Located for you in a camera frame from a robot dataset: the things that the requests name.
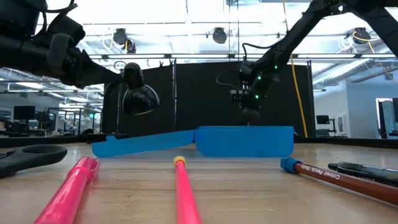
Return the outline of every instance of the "black curtain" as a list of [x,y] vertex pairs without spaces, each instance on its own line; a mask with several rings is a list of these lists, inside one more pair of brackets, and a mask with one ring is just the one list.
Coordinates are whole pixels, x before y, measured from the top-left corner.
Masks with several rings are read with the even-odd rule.
[[[159,95],[160,106],[147,114],[134,116],[124,114],[123,96],[127,90],[127,85],[119,85],[111,94],[109,99],[109,107],[106,117],[103,119],[104,133],[123,133],[130,137],[146,136],[150,134],[168,133],[173,131],[174,122],[173,117],[173,68],[151,68],[143,70],[145,84],[151,86]],[[119,108],[119,129],[116,129],[118,123],[118,108]]]
[[[230,88],[219,86],[215,79],[225,70],[237,70],[236,62],[197,63],[177,66],[177,126],[176,130],[199,126],[233,126],[240,123],[238,103],[230,100]],[[313,91],[306,66],[295,66],[308,136],[315,136]],[[291,65],[281,68],[280,82],[273,83],[262,102],[262,126],[293,126],[304,135],[299,101],[295,91]],[[227,73],[221,82],[237,84],[237,73]]]

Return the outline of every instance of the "blue pencil eraser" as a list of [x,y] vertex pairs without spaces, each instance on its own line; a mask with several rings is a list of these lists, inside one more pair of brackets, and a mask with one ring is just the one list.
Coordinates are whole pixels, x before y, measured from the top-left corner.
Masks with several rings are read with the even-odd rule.
[[294,169],[294,165],[298,163],[301,164],[302,162],[293,158],[282,158],[280,159],[280,168],[286,172],[290,172],[291,174],[298,174],[298,172]]

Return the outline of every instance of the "ceiling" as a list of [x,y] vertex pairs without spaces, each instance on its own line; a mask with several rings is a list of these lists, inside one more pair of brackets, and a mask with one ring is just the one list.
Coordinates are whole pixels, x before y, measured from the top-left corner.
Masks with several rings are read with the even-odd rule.
[[[85,38],[78,47],[85,49],[90,55],[113,55],[124,52],[113,45],[112,33],[117,28],[125,28],[128,37],[137,47],[137,54],[242,54],[241,44],[247,42],[254,45],[267,46],[278,41],[286,33],[284,8],[281,1],[276,0],[239,0],[239,5],[228,5],[226,0],[76,0],[78,7],[68,15],[83,24]],[[309,6],[308,0],[287,0],[287,23],[292,27]],[[59,9],[68,3],[59,0],[47,0],[49,9]],[[388,9],[397,19],[398,9]],[[49,22],[56,14],[48,14]],[[37,30],[40,30],[42,18],[39,19]],[[222,27],[227,33],[225,44],[217,44],[211,37],[215,27]],[[353,53],[353,48],[341,50],[339,42],[347,32],[352,33],[355,27],[366,27],[373,39],[377,35],[367,23],[352,14],[327,17],[311,31],[311,33],[294,50],[295,54],[335,54]],[[372,42],[376,49],[385,49],[381,40]],[[359,53],[370,49],[368,44],[353,44]],[[249,47],[249,54],[263,54],[266,50]],[[144,68],[159,66],[159,59],[135,60]],[[212,62],[215,59],[191,59],[188,62]],[[96,63],[109,69],[113,66],[109,61],[95,60]],[[335,62],[313,63],[315,76],[335,67]],[[42,77],[26,73],[8,72],[8,76],[0,77],[12,80],[42,80]],[[55,83],[43,83],[46,88],[54,90],[70,90],[73,87]],[[23,89],[24,86],[12,85],[12,88]],[[102,85],[89,88],[103,90]],[[83,93],[59,93],[62,97],[86,97],[89,101],[101,101],[97,93],[85,96]]]

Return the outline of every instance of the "pink highlighter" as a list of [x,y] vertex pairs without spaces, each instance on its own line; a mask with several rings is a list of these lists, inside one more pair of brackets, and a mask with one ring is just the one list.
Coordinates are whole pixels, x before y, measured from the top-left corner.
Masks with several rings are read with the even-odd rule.
[[35,224],[71,224],[86,184],[98,175],[100,162],[82,157],[68,172],[67,178],[36,219]]

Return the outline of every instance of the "wooden tabletop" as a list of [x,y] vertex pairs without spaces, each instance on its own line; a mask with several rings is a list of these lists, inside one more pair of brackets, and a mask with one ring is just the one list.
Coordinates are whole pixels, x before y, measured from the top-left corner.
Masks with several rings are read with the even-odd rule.
[[[0,223],[33,223],[87,144],[66,144],[58,164],[0,179]],[[341,187],[279,169],[278,159],[209,159],[194,146],[101,159],[99,177],[86,188],[75,223],[175,221],[173,158],[185,156],[203,223],[397,223],[398,209]],[[327,168],[356,162],[398,169],[398,150],[296,144],[296,159]]]

